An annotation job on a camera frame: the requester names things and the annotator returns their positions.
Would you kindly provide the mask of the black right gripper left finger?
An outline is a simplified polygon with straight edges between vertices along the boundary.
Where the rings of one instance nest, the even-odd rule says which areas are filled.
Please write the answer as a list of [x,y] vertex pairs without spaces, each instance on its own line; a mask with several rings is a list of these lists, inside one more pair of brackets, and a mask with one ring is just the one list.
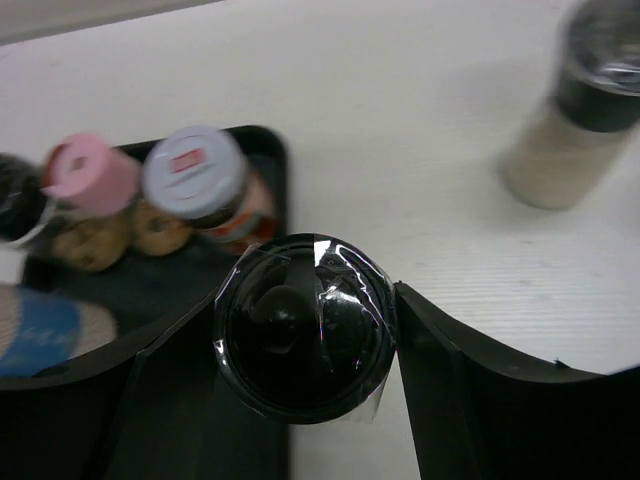
[[214,412],[206,297],[42,375],[1,377],[5,479],[195,479]]

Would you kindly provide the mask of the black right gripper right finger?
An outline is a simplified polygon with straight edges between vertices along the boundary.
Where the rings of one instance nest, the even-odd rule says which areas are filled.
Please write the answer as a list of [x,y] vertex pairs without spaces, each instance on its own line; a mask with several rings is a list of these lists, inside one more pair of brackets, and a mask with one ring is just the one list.
[[635,479],[639,371],[545,361],[396,287],[399,366],[424,479]]

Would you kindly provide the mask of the blue label white bead bottle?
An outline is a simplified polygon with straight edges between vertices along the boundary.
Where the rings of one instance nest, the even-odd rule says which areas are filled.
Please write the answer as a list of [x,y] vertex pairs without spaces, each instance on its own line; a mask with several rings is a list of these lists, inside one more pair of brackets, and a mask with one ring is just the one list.
[[19,280],[1,284],[1,377],[38,377],[113,344],[119,321],[102,297],[111,272],[27,254]]

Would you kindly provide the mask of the small black round cap bottle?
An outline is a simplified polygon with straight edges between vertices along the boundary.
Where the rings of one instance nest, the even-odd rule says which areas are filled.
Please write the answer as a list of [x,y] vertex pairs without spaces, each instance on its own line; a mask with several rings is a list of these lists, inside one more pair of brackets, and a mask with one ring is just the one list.
[[398,336],[388,274],[318,233],[249,247],[215,298],[222,376],[247,406],[286,424],[372,421]]

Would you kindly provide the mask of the white lid red label jar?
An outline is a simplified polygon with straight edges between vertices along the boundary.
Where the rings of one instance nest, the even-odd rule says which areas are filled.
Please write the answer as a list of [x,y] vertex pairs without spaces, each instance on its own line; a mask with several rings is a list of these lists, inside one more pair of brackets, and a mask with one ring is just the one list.
[[276,234],[270,189],[238,142],[214,127],[186,127],[156,144],[142,190],[154,207],[236,253]]

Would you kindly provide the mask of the black pump cap spice bottle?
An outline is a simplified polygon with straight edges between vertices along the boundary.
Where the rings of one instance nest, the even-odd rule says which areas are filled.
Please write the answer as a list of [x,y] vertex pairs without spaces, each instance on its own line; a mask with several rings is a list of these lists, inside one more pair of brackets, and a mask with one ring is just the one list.
[[1,154],[1,242],[43,255],[54,202],[40,187],[41,168],[22,157]]

